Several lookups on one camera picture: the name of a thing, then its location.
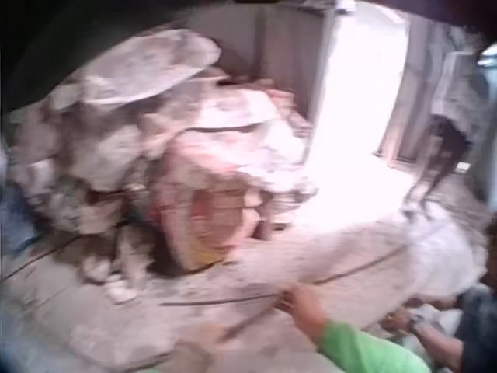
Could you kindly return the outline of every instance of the broken concrete slab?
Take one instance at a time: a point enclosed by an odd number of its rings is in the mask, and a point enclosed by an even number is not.
[[[114,192],[141,154],[140,132],[124,124],[102,136],[81,133],[73,144],[70,174],[85,180],[93,190]]]

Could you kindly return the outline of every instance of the wall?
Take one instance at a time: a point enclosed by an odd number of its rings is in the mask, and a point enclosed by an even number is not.
[[[481,143],[470,154],[468,177],[476,195],[497,211],[497,69],[487,69],[485,76],[490,87],[490,110]]]
[[[323,15],[289,5],[215,5],[194,11],[186,26],[216,40],[219,66],[234,75],[273,78],[296,94],[307,116],[314,92]]]
[[[379,152],[388,163],[414,162],[429,128],[429,110],[445,55],[453,50],[449,26],[409,17],[409,45],[397,102]]]

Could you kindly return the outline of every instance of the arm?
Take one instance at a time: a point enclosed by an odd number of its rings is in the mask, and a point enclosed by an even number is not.
[[[300,286],[285,294],[278,308],[292,315],[296,327],[319,352],[346,373],[428,373],[423,361],[398,345],[326,319],[316,294]]]
[[[427,322],[415,328],[414,335],[433,360],[449,368],[453,373],[461,371],[463,356],[461,340],[443,335]]]
[[[411,351],[380,340],[344,322],[327,322],[318,341],[321,354],[347,373],[429,372],[425,363]]]
[[[429,295],[415,295],[405,303],[405,307],[417,309],[422,305],[431,305],[439,311],[447,311],[449,309],[459,309],[460,296],[456,297],[433,297]]]

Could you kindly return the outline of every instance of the leg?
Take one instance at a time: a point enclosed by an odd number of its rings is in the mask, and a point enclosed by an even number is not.
[[[457,164],[462,159],[463,155],[464,155],[464,152],[452,152],[450,154],[449,158],[443,160],[440,171],[433,178],[433,181],[429,185],[428,190],[425,192],[425,194],[423,195],[423,197],[419,203],[419,206],[424,211],[426,216],[429,216],[428,211],[426,209],[426,200],[427,200],[428,196],[435,190],[435,188],[438,187],[440,182],[443,179],[445,179],[447,177],[447,175],[451,174],[455,170],[455,168],[457,167]]]
[[[425,151],[420,155],[421,159],[419,162],[419,176],[411,189],[407,192],[404,197],[403,204],[407,204],[411,200],[412,193],[417,187],[422,183],[423,180],[428,176],[428,172],[438,166],[442,161],[442,148],[440,147],[440,137],[437,135],[430,135],[428,140],[428,145]]]

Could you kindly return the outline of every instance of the hand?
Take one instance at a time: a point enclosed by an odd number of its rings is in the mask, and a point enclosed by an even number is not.
[[[408,332],[411,317],[411,312],[407,308],[400,307],[380,321],[380,326],[388,332]]]
[[[423,299],[422,295],[415,295],[411,299],[409,299],[406,303],[404,303],[404,307],[408,307],[410,309],[418,309],[419,307],[426,304],[426,301]]]
[[[298,285],[283,292],[278,309],[289,313],[295,325],[315,343],[325,328],[326,318],[319,300],[311,287]]]

